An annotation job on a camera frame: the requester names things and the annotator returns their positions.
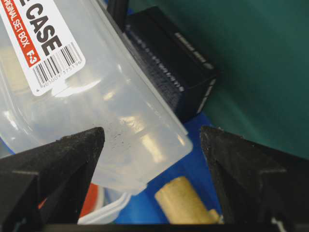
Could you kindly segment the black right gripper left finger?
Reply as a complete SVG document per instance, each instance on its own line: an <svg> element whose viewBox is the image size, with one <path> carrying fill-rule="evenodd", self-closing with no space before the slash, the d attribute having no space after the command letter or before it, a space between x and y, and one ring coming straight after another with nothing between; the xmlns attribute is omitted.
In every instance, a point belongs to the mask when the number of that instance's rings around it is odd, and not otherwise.
<svg viewBox="0 0 309 232"><path fill-rule="evenodd" d="M79 231L104 142L104 129L95 127L2 158L1 231Z"/></svg>

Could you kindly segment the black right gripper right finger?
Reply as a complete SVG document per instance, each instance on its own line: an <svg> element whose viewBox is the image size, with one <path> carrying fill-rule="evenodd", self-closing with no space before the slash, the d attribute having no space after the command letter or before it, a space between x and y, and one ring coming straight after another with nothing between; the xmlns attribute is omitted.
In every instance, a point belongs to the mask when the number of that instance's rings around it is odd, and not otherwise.
<svg viewBox="0 0 309 232"><path fill-rule="evenodd" d="M200 140L223 214L235 231L306 232L309 161L202 126Z"/></svg>

